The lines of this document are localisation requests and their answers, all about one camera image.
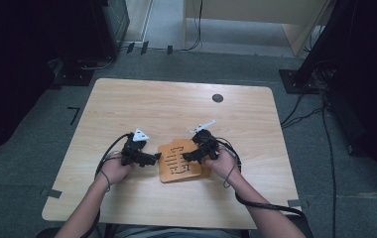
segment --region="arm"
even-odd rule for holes
[[[234,158],[222,147],[218,149],[217,160],[203,161],[221,178],[226,178],[235,166]],[[227,182],[244,200],[269,203],[241,174],[235,166]],[[291,222],[282,212],[257,207],[246,206],[254,220],[257,229],[264,237],[305,237],[303,232]]]
[[[83,200],[68,218],[56,237],[81,237],[89,230],[109,186],[122,181],[132,168],[133,166],[121,166],[118,159],[106,161],[102,166],[102,171],[105,175],[100,172],[96,176],[95,181],[87,190]]]

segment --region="white plastic part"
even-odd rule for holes
[[[216,122],[215,120],[211,120],[211,121],[209,121],[207,123],[200,124],[197,128],[195,128],[194,130],[189,131],[189,132],[192,133],[192,134],[197,133],[197,132],[205,129],[208,126],[213,125],[215,122]]]
[[[148,135],[146,135],[145,133],[143,133],[143,131],[140,130],[139,128],[136,129],[135,135],[133,136],[133,141],[134,142],[137,142],[137,141],[147,141],[148,139],[149,139]]]

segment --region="gray carpet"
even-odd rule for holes
[[[59,226],[41,213],[81,115],[70,125],[74,110],[84,108],[94,81],[100,77],[135,78],[268,86],[273,90],[281,120],[293,109],[297,95],[288,95],[278,69],[297,69],[302,59],[140,50],[98,70],[88,87],[47,90],[0,147],[0,237],[35,237]],[[320,95],[306,95],[297,115],[321,107]],[[377,237],[377,163],[349,157],[348,143],[334,115],[325,114],[337,180],[336,237]],[[328,142],[321,114],[284,129],[294,177],[314,237],[331,237],[332,179]]]

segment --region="forearm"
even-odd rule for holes
[[[269,203],[241,173],[233,173],[228,182],[244,200]],[[300,229],[278,210],[251,206],[246,208],[264,237],[305,237]]]
[[[93,224],[98,213],[108,182],[103,177],[96,177],[79,206],[68,218],[56,237],[81,237]]]

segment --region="background desk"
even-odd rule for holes
[[[221,103],[212,95],[223,96]],[[121,135],[141,128],[151,139],[145,153],[191,138],[189,130],[215,119],[209,131],[227,139],[242,161],[242,174],[271,202],[298,199],[282,130],[267,87],[98,79],[74,133],[43,211],[47,220],[67,220],[80,203],[100,158]],[[115,150],[121,150],[119,143]],[[186,227],[255,228],[232,188],[211,178],[161,183],[158,166],[137,167],[112,186],[100,222]]]
[[[204,0],[201,19],[281,23],[295,56],[303,50],[316,25],[325,25],[336,0]],[[185,0],[186,18],[198,18],[201,0]]]

